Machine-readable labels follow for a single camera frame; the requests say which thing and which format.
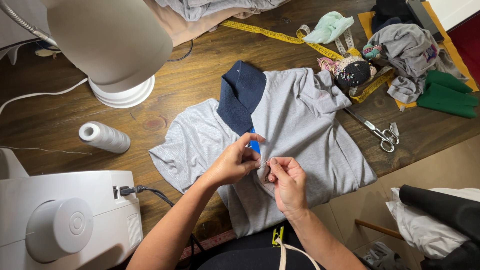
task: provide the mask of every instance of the scissors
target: scissors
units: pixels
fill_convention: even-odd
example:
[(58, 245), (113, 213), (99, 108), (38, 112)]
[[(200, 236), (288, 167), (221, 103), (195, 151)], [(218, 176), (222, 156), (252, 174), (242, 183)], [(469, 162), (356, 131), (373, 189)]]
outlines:
[(380, 138), (380, 148), (386, 152), (393, 152), (394, 145), (397, 145), (399, 140), (398, 137), (389, 129), (385, 129), (384, 131), (380, 131), (378, 128), (370, 123), (367, 119), (363, 118), (358, 113), (354, 112), (352, 109), (345, 108), (349, 113), (355, 116), (360, 122), (362, 122), (365, 126), (368, 127), (370, 132), (372, 132), (375, 136)]

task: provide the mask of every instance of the white sewing machine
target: white sewing machine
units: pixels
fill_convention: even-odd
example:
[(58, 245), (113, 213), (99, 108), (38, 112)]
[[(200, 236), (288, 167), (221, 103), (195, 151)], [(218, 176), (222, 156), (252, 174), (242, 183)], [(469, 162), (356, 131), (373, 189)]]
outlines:
[(104, 270), (143, 239), (130, 171), (28, 176), (0, 148), (0, 270)]

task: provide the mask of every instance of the forearm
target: forearm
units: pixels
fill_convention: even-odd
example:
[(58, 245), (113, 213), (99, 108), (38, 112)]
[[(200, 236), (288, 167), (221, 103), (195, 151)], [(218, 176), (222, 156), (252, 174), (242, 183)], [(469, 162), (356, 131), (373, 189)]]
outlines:
[(127, 270), (171, 270), (216, 186), (200, 177), (155, 225), (135, 251)]
[(307, 254), (326, 269), (365, 270), (357, 257), (333, 237), (310, 210), (303, 210), (290, 223)]

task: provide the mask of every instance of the t-shirt sleeve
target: t-shirt sleeve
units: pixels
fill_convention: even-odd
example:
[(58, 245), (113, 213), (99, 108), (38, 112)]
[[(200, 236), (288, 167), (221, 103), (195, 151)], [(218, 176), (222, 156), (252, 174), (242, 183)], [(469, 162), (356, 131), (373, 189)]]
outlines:
[(188, 114), (182, 112), (170, 125), (165, 143), (148, 151), (158, 172), (181, 193), (187, 192), (206, 170), (206, 162), (192, 137), (196, 134)]
[(328, 71), (315, 74), (312, 69), (305, 69), (305, 80), (300, 88), (299, 98), (316, 117), (334, 117), (337, 110), (352, 103), (334, 83)]

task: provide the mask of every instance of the tiled floor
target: tiled floor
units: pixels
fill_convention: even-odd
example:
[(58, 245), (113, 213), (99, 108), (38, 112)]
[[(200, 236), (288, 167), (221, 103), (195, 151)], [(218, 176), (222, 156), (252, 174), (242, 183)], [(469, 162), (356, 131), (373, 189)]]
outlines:
[(425, 189), (480, 188), (480, 135), (312, 210), (348, 249), (364, 256), (373, 243), (380, 241), (396, 251), (411, 270), (420, 270), (423, 255), (418, 250), (408, 246), (405, 241), (365, 227), (357, 227), (354, 223), (354, 219), (361, 219), (398, 231), (385, 202), (391, 196), (390, 188), (403, 184)]

